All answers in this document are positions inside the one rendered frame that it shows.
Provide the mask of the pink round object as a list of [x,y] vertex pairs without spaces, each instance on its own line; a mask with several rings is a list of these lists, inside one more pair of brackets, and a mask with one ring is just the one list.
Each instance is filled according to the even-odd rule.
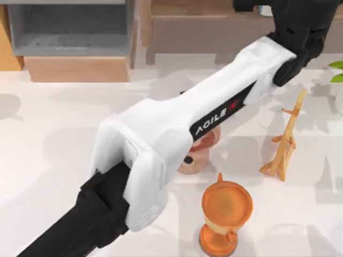
[[192,175],[205,169],[210,161],[210,149],[218,143],[220,137],[221,127],[217,126],[198,139],[192,145],[177,171],[185,175]]

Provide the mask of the wooden cupboard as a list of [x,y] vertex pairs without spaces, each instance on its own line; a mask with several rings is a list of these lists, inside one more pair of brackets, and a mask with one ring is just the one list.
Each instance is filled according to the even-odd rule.
[[13,53],[7,6],[0,5],[0,71],[21,71],[23,67],[23,56]]

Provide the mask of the pale wooden drawer front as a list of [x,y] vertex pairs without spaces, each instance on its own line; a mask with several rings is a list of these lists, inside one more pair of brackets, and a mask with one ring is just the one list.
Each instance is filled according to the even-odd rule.
[[128,82],[130,57],[25,56],[32,82]]

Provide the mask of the orange trophy cup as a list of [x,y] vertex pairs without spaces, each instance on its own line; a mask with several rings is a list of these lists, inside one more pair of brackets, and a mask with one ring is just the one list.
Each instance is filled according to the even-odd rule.
[[237,231],[251,217],[251,195],[219,173],[217,181],[203,193],[202,210],[205,223],[199,232],[200,248],[209,257],[229,257],[237,247]]

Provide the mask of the pale wooden stick stand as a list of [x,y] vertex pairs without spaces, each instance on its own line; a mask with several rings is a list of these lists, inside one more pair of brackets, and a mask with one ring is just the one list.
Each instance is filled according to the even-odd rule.
[[272,142],[278,142],[279,146],[276,151],[274,159],[271,162],[266,163],[264,166],[262,166],[259,169],[260,173],[263,173],[268,176],[274,176],[275,174],[278,174],[278,178],[282,181],[285,181],[288,163],[290,161],[293,151],[296,149],[296,142],[293,136],[293,130],[299,113],[301,111],[306,94],[307,91],[305,89],[301,89],[293,109],[281,109],[281,111],[288,113],[290,117],[283,134],[275,136],[271,139]]

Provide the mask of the wooden open shelf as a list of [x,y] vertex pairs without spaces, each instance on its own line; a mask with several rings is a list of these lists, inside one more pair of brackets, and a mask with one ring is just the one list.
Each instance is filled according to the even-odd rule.
[[214,54],[230,62],[246,45],[274,30],[271,17],[257,7],[236,12],[233,0],[137,0],[145,62],[158,54]]

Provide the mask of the green plant leaves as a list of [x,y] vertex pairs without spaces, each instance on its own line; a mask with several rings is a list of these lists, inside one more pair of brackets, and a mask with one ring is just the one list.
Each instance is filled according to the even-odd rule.
[[330,83],[343,83],[343,60],[331,62],[328,66],[337,71],[337,74],[331,78]]

